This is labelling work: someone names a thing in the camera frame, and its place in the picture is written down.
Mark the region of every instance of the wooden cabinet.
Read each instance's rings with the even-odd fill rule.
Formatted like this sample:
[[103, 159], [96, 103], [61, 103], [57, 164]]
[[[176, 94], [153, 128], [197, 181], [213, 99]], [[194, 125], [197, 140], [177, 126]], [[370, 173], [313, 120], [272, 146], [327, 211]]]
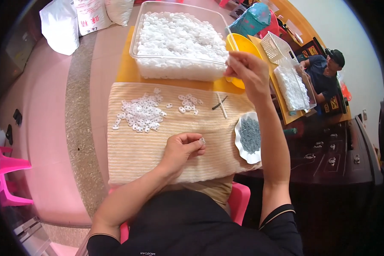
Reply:
[[[359, 234], [372, 219], [383, 182], [361, 121], [355, 118], [315, 127], [287, 143], [292, 169], [290, 197], [305, 255], [346, 252], [358, 243]], [[263, 172], [237, 174], [235, 181], [251, 190], [242, 224], [256, 228], [262, 208]]]

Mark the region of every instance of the wall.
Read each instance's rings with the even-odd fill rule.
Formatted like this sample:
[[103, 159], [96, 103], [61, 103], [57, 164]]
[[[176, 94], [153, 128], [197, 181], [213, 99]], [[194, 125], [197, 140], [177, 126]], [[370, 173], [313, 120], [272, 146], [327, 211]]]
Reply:
[[343, 0], [289, 0], [316, 30], [324, 45], [344, 54], [344, 81], [354, 117], [367, 110], [366, 131], [378, 147], [378, 117], [384, 98], [379, 60], [368, 35]]

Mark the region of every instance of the wall outlet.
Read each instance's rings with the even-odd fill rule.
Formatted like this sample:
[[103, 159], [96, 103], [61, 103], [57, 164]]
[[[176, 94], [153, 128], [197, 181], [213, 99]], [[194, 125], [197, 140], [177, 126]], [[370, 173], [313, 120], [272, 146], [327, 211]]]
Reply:
[[363, 109], [363, 120], [367, 121], [367, 110]]

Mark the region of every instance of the beige towel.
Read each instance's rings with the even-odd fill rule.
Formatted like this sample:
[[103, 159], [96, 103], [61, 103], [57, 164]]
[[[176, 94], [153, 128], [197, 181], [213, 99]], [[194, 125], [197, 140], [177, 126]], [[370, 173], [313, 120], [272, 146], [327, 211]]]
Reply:
[[[154, 88], [160, 88], [163, 101], [159, 108], [167, 113], [160, 123], [158, 131], [137, 133], [122, 120], [118, 130], [112, 130], [117, 114], [122, 112], [122, 100], [133, 100], [144, 93], [154, 94]], [[191, 112], [181, 114], [178, 107], [181, 100], [178, 95], [192, 94], [204, 104], [197, 105], [198, 115]], [[196, 132], [206, 141], [204, 156], [188, 160], [182, 175], [174, 183], [199, 182], [221, 178], [233, 173], [254, 170], [262, 166], [259, 162], [248, 164], [240, 157], [235, 146], [235, 125], [239, 117], [254, 107], [246, 94], [219, 93], [224, 101], [228, 118], [225, 119], [220, 108], [212, 110], [218, 99], [213, 91], [190, 89], [177, 86], [146, 83], [114, 83], [108, 103], [108, 170], [109, 184], [126, 184], [152, 170], [161, 160], [167, 139], [181, 132]]]

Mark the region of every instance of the hand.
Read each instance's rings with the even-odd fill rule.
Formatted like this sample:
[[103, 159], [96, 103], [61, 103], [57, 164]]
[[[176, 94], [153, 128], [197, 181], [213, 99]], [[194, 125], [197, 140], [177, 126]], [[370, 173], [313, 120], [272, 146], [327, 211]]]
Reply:
[[181, 175], [188, 159], [205, 154], [206, 146], [199, 140], [201, 137], [201, 134], [187, 132], [169, 137], [159, 165], [170, 179]]
[[248, 52], [229, 52], [224, 76], [242, 79], [249, 100], [255, 104], [260, 96], [270, 98], [269, 66]]
[[300, 65], [296, 66], [297, 73], [302, 73], [304, 71], [304, 66], [300, 63]]

